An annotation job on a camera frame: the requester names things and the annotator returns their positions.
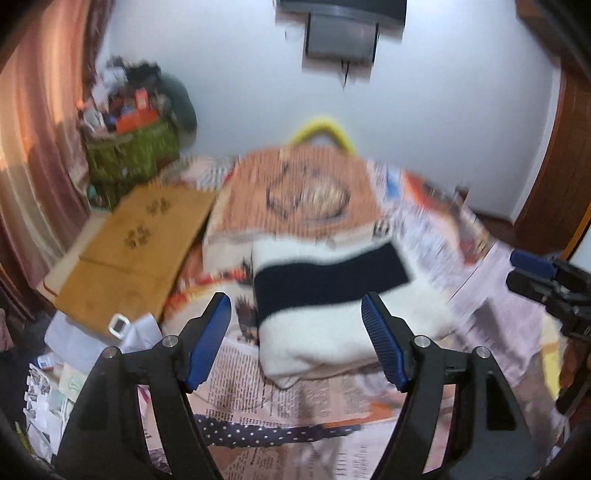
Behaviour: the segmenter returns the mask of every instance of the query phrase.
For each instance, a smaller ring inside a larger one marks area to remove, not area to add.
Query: green basket
[[[149,182],[178,158],[178,136],[158,121],[115,139],[86,142],[91,205],[113,210],[136,185]]]

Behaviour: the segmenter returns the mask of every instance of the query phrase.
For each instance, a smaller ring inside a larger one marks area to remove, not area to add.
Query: yellow handle
[[[305,124],[298,132],[291,137],[290,145],[299,145],[314,135],[326,133],[329,134],[339,146],[341,150],[349,154],[355,155],[355,148],[349,137],[339,127],[336,122],[328,117],[314,118],[312,121]]]

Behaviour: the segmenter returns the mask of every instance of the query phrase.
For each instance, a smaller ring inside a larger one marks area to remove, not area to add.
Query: curtain
[[[84,98],[90,96],[95,84],[96,58],[103,43],[105,30],[111,19],[115,0],[91,0],[84,34],[84,50],[82,60],[82,88]]]
[[[0,73],[0,287],[21,306],[88,215],[76,106],[94,4],[54,0]]]

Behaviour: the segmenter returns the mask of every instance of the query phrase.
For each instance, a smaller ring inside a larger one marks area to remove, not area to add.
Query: floor
[[[515,229],[509,220],[496,218],[485,213],[477,213],[476,216],[484,224],[492,236],[513,248],[527,249],[523,242],[519,241]]]

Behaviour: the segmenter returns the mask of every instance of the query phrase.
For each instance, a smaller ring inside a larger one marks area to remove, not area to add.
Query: black stripe
[[[280,310],[360,300],[405,283],[408,275],[392,244],[337,264],[273,265],[254,279],[258,321]]]

